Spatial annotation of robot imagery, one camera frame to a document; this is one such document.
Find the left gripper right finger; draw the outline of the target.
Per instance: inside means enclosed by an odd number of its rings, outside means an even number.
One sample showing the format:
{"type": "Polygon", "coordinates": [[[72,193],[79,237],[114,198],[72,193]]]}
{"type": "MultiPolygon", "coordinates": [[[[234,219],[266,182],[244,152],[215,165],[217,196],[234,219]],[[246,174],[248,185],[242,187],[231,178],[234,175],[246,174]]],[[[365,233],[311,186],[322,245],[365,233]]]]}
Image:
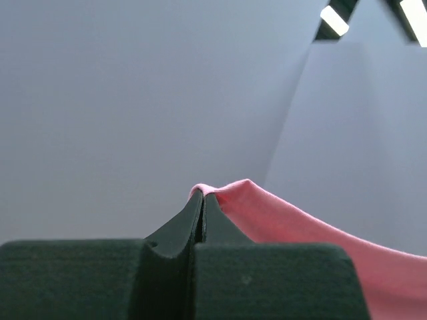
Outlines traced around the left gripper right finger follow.
{"type": "Polygon", "coordinates": [[[203,199],[203,243],[254,243],[221,210],[214,194],[203,199]]]}

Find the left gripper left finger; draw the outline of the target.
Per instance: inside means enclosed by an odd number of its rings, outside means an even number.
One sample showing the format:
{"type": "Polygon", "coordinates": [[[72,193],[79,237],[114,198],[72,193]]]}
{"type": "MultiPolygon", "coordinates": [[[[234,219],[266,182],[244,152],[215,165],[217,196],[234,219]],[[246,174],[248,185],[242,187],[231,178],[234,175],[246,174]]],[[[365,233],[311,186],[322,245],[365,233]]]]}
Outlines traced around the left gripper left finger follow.
{"type": "Polygon", "coordinates": [[[177,215],[145,239],[149,248],[166,259],[186,255],[200,238],[202,209],[203,193],[196,191],[177,215]]]}

